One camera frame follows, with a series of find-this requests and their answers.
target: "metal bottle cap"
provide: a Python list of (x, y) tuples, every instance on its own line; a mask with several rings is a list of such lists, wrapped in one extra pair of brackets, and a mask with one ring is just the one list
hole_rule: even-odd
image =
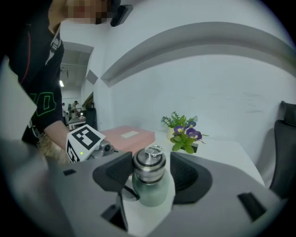
[(139, 180), (145, 183), (153, 183), (163, 176), (166, 164), (166, 156), (163, 148), (157, 145), (142, 149), (135, 153), (133, 166)]
[(144, 151), (140, 151), (137, 155), (137, 160), (141, 165), (154, 166), (157, 165), (161, 160), (163, 149), (160, 146), (152, 146), (146, 148)]

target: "person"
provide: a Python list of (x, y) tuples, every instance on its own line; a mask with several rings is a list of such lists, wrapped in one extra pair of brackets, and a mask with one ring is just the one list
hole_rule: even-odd
[(78, 102), (75, 100), (74, 104), (71, 105), (71, 118), (76, 118), (79, 115), (78, 110), (76, 109), (76, 105), (78, 105)]
[(64, 122), (64, 125), (67, 126), (66, 124), (66, 108), (65, 108), (65, 103), (62, 103), (62, 114), (63, 114), (63, 122)]
[[(37, 105), (32, 124), (65, 150), (69, 130), (61, 111), (59, 77), (64, 46), (60, 25), (66, 19), (100, 24), (111, 11), (112, 0), (43, 0), (20, 4), (24, 8), (14, 13), (18, 20), (4, 28), (5, 55), (22, 88)], [(37, 145), (38, 138), (27, 127), (22, 140)]]

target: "people in background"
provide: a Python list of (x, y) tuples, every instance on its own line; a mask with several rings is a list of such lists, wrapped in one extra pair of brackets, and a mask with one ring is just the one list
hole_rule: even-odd
[(79, 112), (76, 109), (76, 105), (78, 105), (78, 102), (75, 100), (74, 104), (71, 105), (71, 111), (72, 111), (71, 117), (73, 119), (78, 117), (78, 115), (79, 115)]
[(64, 122), (64, 125), (67, 126), (66, 124), (66, 108), (65, 108), (65, 103), (62, 103), (62, 114), (63, 114), (63, 122)]

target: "green leaves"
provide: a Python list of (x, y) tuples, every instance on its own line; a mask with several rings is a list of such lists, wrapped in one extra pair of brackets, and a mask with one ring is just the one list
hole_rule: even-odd
[(185, 115), (183, 115), (179, 120), (180, 125), (182, 125), (185, 122), (185, 120), (186, 120), (186, 117)]
[(175, 143), (175, 144), (177, 144), (177, 143), (178, 143), (178, 142), (176, 142), (176, 141), (174, 140), (174, 138), (173, 138), (173, 137), (170, 139), (170, 141), (171, 141), (172, 143)]
[(174, 138), (174, 140), (176, 141), (176, 142), (182, 142), (182, 140), (181, 140), (181, 138), (179, 137), (179, 136), (175, 136), (175, 137), (173, 137)]
[(188, 138), (185, 140), (185, 145), (187, 146), (191, 146), (191, 144), (194, 142), (194, 138)]
[(186, 134), (181, 134), (180, 138), (181, 138), (182, 142), (184, 142), (187, 139), (187, 135)]
[(162, 123), (168, 127), (173, 128), (173, 121), (171, 118), (168, 118), (167, 116), (162, 117)]
[(173, 112), (173, 115), (175, 115), (175, 118), (176, 118), (177, 120), (180, 119), (180, 116), (176, 113), (176, 111)]
[(184, 146), (184, 149), (189, 154), (193, 154), (194, 153), (194, 150), (193, 150), (193, 148), (191, 146)]
[(182, 147), (182, 144), (181, 144), (181, 143), (175, 144), (175, 145), (173, 146), (173, 151), (178, 151), (178, 150), (181, 149), (181, 147)]

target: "gray arched beam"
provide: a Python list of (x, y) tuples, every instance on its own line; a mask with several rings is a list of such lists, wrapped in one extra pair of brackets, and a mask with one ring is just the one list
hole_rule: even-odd
[(119, 58), (101, 79), (111, 87), (152, 66), (209, 54), (257, 59), (296, 77), (295, 51), (277, 37), (245, 25), (203, 22), (176, 27), (145, 40)]

